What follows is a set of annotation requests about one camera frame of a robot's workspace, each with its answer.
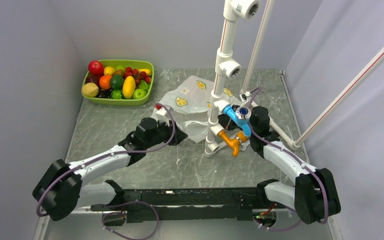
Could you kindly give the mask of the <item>green fake apple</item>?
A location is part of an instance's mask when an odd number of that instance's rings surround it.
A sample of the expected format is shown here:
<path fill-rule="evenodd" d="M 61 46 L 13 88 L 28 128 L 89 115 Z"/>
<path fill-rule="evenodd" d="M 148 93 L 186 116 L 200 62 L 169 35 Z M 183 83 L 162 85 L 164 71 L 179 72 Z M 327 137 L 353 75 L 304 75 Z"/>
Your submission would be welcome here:
<path fill-rule="evenodd" d="M 145 89 L 137 88 L 134 90 L 132 98 L 134 100 L 140 100 L 140 99 L 144 98 L 147 95 L 147 93 L 148 92 Z"/>

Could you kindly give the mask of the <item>pale yellow fake lemon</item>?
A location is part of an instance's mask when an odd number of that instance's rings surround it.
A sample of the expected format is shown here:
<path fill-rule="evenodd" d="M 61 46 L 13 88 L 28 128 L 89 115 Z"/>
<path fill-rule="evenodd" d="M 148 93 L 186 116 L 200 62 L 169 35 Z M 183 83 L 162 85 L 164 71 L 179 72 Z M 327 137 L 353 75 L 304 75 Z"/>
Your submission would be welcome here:
<path fill-rule="evenodd" d="M 93 82 L 84 84 L 81 88 L 81 94 L 87 98 L 94 98 L 98 95 L 100 88 Z"/>

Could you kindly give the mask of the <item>dark red fake apple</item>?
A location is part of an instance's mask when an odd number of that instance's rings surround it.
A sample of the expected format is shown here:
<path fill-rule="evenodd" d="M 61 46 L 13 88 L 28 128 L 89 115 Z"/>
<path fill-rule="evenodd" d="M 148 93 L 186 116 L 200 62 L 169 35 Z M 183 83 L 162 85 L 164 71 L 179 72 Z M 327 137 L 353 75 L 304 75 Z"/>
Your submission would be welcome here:
<path fill-rule="evenodd" d="M 100 76 L 89 75 L 85 78 L 85 84 L 93 83 L 99 87 L 100 86 L 100 84 L 99 84 L 100 78 L 101 78 Z"/>

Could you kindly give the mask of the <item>white diagonal corner pipe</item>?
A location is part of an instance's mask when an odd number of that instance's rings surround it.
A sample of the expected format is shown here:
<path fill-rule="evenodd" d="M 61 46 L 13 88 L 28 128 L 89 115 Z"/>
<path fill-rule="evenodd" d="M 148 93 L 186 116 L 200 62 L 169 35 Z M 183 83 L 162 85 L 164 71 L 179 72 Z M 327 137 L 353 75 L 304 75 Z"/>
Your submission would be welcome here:
<path fill-rule="evenodd" d="M 312 122 L 312 124 L 299 136 L 298 139 L 289 143 L 293 150 L 301 147 L 310 134 L 339 107 L 376 69 L 384 62 L 384 46 L 363 67 L 363 69 L 351 80 L 351 82 L 338 94 L 338 96 L 326 107 L 325 110 Z"/>

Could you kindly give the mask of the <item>green plastic fruit basin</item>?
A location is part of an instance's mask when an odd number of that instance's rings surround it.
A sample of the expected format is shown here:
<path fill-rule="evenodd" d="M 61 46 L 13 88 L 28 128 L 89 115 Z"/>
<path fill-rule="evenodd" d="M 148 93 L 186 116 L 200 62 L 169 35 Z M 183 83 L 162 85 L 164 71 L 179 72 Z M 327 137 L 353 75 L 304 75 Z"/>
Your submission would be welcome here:
<path fill-rule="evenodd" d="M 96 104 L 140 106 L 151 95 L 154 72 L 154 66 L 148 61 L 93 60 L 87 66 L 81 95 Z"/>

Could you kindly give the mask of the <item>white printed plastic bag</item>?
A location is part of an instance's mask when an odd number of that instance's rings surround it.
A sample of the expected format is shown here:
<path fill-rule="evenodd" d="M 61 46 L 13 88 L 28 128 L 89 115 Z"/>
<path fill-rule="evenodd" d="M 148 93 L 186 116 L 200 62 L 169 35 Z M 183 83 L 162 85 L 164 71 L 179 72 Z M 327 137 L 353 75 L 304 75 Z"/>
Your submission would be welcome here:
<path fill-rule="evenodd" d="M 170 109 L 177 126 L 195 143 L 205 140 L 214 82 L 190 76 L 158 101 Z"/>

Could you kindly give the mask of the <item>yellow fake mango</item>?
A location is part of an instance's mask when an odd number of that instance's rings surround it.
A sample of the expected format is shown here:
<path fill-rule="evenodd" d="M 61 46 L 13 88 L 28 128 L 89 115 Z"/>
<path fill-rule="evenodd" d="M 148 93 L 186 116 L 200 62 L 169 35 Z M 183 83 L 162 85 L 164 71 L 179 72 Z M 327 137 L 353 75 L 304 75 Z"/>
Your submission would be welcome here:
<path fill-rule="evenodd" d="M 136 81 L 132 76 L 127 76 L 122 86 L 122 95 L 125 99 L 131 99 L 136 89 Z"/>

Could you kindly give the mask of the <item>orange brass faucet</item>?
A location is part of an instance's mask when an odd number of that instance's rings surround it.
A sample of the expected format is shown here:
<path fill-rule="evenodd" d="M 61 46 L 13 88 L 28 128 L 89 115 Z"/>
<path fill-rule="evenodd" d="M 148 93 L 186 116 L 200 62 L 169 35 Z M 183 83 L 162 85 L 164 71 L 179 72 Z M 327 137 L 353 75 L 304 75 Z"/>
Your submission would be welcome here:
<path fill-rule="evenodd" d="M 231 148 L 231 154 L 235 158 L 241 151 L 241 144 L 245 143 L 249 139 L 249 137 L 246 136 L 243 131 L 237 132 L 233 137 L 228 137 L 225 131 L 221 130 L 217 136 L 221 138 L 229 148 Z"/>

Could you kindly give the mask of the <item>red fake cherry tomatoes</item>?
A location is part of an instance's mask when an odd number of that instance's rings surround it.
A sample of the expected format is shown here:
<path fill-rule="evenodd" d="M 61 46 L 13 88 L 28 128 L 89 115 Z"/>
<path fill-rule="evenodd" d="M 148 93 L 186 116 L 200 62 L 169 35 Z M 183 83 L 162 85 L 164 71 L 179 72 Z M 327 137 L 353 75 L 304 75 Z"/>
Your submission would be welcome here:
<path fill-rule="evenodd" d="M 127 66 L 124 70 L 123 78 L 126 80 L 128 77 L 135 79 L 136 85 L 138 86 L 141 81 L 144 81 L 146 84 L 152 82 L 153 72 L 148 68 L 132 68 Z"/>

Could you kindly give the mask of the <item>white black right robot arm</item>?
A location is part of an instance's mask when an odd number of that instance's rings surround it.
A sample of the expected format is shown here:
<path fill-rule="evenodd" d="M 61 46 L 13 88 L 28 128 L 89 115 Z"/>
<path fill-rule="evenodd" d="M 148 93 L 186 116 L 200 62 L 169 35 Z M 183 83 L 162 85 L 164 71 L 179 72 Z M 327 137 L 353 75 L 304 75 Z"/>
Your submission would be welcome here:
<path fill-rule="evenodd" d="M 341 212 L 332 172 L 310 165 L 291 152 L 270 126 L 267 108 L 228 104 L 220 112 L 220 123 L 211 130 L 232 150 L 233 157 L 249 143 L 255 153 L 277 166 L 292 182 L 287 185 L 272 179 L 259 183 L 255 200 L 260 207 L 282 204 L 294 210 L 307 225 L 324 224 L 328 217 Z"/>

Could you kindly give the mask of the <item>orange fake orange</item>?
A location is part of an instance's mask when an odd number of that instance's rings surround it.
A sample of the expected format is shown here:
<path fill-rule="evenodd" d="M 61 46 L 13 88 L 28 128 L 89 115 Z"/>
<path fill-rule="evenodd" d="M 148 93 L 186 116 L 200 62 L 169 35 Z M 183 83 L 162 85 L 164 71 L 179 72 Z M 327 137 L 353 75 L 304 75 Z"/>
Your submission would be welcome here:
<path fill-rule="evenodd" d="M 99 87 L 102 90 L 109 90 L 111 88 L 112 75 L 103 75 L 99 78 Z"/>

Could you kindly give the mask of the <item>green fake lime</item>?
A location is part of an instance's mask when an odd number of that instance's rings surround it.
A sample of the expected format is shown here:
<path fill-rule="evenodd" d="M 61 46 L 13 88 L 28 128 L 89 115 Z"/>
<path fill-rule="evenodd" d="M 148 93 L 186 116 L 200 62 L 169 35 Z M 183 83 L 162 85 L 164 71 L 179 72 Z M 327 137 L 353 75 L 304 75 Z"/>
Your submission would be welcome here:
<path fill-rule="evenodd" d="M 120 90 L 124 84 L 124 77 L 120 74 L 113 75 L 110 80 L 110 85 L 113 90 Z"/>

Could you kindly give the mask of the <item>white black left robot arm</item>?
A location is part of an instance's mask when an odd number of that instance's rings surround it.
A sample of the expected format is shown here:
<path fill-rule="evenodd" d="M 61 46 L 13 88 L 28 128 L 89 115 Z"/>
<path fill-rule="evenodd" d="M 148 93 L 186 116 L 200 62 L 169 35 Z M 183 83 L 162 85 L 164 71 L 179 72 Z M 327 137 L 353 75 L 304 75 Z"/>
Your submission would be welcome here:
<path fill-rule="evenodd" d="M 137 163 L 149 152 L 176 146 L 187 137 L 173 120 L 164 122 L 146 117 L 109 150 L 69 163 L 62 159 L 54 161 L 32 192 L 37 200 L 36 214 L 59 221 L 73 210 L 86 206 L 106 205 L 111 210 L 119 209 L 125 203 L 125 191 L 115 181 L 90 182 Z"/>

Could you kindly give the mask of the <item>blue plastic faucet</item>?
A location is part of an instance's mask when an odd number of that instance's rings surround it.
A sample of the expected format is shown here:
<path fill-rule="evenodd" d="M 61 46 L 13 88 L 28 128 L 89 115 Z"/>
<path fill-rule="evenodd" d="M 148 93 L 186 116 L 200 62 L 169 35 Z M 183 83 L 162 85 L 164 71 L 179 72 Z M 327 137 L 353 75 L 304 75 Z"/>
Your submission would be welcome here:
<path fill-rule="evenodd" d="M 251 110 L 246 106 L 239 106 L 236 110 L 231 105 L 227 105 L 222 112 L 227 115 L 242 130 L 246 137 L 252 135 L 249 121 L 252 115 Z"/>

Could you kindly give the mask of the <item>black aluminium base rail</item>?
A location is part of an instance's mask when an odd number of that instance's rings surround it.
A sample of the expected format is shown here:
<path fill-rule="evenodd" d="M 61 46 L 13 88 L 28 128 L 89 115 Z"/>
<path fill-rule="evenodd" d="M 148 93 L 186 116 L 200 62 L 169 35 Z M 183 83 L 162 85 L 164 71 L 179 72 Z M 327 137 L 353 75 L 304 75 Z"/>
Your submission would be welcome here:
<path fill-rule="evenodd" d="M 165 220 L 249 220 L 251 210 L 263 209 L 276 202 L 265 191 L 273 186 L 274 182 L 265 181 L 257 187 L 242 188 L 122 189 L 116 182 L 107 180 L 84 188 L 51 189 L 45 197 L 40 191 L 35 198 L 54 221 L 65 218 L 77 208 L 91 206 L 92 211 L 120 210 L 128 202 L 133 206 L 127 210 L 132 212 L 140 210 L 140 202 L 152 205 Z"/>

